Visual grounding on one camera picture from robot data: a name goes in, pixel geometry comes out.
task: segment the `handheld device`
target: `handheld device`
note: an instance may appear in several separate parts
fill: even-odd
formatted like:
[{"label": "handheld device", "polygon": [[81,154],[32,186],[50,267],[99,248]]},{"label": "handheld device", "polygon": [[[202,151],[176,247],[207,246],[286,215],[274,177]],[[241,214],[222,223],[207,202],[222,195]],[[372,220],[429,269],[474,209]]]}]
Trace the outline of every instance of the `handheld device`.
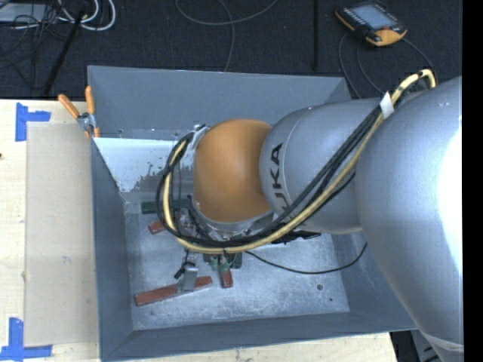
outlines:
[{"label": "handheld device", "polygon": [[355,36],[378,47],[396,43],[408,29],[377,0],[338,7],[336,17]]}]

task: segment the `dark floor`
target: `dark floor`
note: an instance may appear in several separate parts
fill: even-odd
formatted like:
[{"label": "dark floor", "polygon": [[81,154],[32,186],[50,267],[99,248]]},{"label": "dark floor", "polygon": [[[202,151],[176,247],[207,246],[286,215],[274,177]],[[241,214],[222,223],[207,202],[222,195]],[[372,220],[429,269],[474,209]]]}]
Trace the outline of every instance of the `dark floor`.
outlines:
[{"label": "dark floor", "polygon": [[[344,36],[348,32],[334,16],[335,7],[363,1],[113,0],[114,25],[80,29],[54,81],[51,73],[72,24],[12,29],[12,23],[0,23],[0,98],[65,93],[83,100],[88,65],[345,76],[353,97],[378,97],[425,67],[434,69],[439,83],[462,74],[463,0],[379,0],[408,28],[407,41],[385,48]],[[59,8],[57,0],[13,2]],[[62,2],[72,15],[82,6],[82,0]],[[105,26],[112,18],[108,1],[99,2],[100,13],[89,25]],[[88,14],[93,9],[88,4]],[[213,24],[230,20],[235,23]],[[399,335],[399,360],[416,361],[411,342]]]}]

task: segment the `blue tape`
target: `blue tape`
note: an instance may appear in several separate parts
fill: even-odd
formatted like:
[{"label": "blue tape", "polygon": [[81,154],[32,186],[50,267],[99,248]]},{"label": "blue tape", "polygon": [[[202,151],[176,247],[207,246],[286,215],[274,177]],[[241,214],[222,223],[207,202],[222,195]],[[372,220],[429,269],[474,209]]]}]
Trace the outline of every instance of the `blue tape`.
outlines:
[{"label": "blue tape", "polygon": [[27,106],[17,103],[17,123],[15,125],[15,141],[27,139],[27,122],[48,122],[51,119],[50,112],[29,112]]},{"label": "blue tape", "polygon": [[2,346],[0,360],[23,362],[24,358],[42,358],[52,355],[52,345],[23,347],[23,322],[17,318],[8,321],[8,346]]}]

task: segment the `yellow cable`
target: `yellow cable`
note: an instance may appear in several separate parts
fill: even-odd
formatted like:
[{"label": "yellow cable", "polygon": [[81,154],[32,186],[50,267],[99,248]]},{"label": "yellow cable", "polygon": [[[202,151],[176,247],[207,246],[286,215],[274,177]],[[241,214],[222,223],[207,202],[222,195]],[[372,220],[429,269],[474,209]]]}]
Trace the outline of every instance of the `yellow cable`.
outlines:
[{"label": "yellow cable", "polygon": [[[176,151],[173,154],[173,158],[171,159],[169,165],[172,165],[176,160],[176,157],[183,151],[184,146],[187,144],[187,141],[183,141]],[[171,212],[169,210],[169,185],[171,183],[171,172],[165,178],[165,188],[163,189],[163,211],[165,212],[165,219],[166,224],[169,228],[176,231],[176,227],[174,226],[173,219],[171,217]]]},{"label": "yellow cable", "polygon": [[[435,79],[434,75],[432,74],[431,70],[424,69],[421,70],[419,74],[413,74],[407,77],[394,91],[394,93],[391,96],[391,101],[394,104],[399,97],[404,93],[404,91],[415,81],[417,81],[420,78],[428,78],[429,79],[429,85],[430,87],[435,87]],[[326,202],[326,200],[331,196],[331,194],[337,189],[338,185],[343,181],[343,179],[346,177],[346,175],[354,168],[355,164],[357,164],[357,161],[364,150],[365,146],[367,145],[369,139],[372,137],[376,129],[383,123],[384,117],[382,114],[379,114],[377,117],[376,121],[372,125],[371,129],[368,131],[366,134],[365,138],[362,140],[361,144],[359,147],[356,149],[352,157],[349,159],[347,165],[340,171],[340,173],[336,176],[336,178],[328,185],[328,187],[307,207],[305,207],[304,210],[302,210],[297,216],[295,216],[291,221],[289,221],[286,225],[281,227],[278,231],[272,233],[269,236],[266,236],[265,238],[262,238],[260,240],[254,241],[249,244],[244,244],[241,246],[237,247],[203,247],[199,246],[196,244],[192,244],[182,238],[176,237],[176,239],[186,248],[193,250],[195,252],[200,252],[200,253],[206,253],[206,254],[211,254],[211,255],[221,255],[224,253],[240,253],[240,252],[245,252],[247,250],[253,250],[254,248],[260,247],[264,244],[271,243],[272,241],[275,241],[282,237],[283,235],[287,234],[289,231],[292,229],[296,228],[301,222],[303,222],[305,219],[309,218],[314,212],[317,211],[317,209]],[[178,149],[174,153],[174,157],[171,161],[174,162],[174,159],[179,155],[182,147]],[[168,202],[169,202],[169,186],[171,182],[171,176],[168,174],[165,179],[165,193],[163,197],[164,201],[164,212],[167,217],[167,222],[168,218],[171,221],[171,224],[168,222],[170,228],[174,228],[174,224],[172,224],[172,219],[171,219],[171,214],[169,211],[168,207]]]}]

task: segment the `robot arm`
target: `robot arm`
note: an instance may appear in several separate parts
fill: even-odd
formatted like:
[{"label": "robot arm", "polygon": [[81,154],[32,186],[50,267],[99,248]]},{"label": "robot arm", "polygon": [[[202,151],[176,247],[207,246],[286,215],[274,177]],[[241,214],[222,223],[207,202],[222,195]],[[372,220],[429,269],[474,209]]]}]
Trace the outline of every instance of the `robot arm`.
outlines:
[{"label": "robot arm", "polygon": [[[426,79],[431,90],[402,96]],[[186,248],[220,256],[298,232],[363,231],[440,358],[462,360],[461,78],[435,87],[423,70],[389,103],[330,103],[274,128],[237,120],[199,130],[201,138],[193,132],[168,160],[158,215]],[[189,218],[197,235],[170,204],[172,170],[187,149],[195,151]]]}]

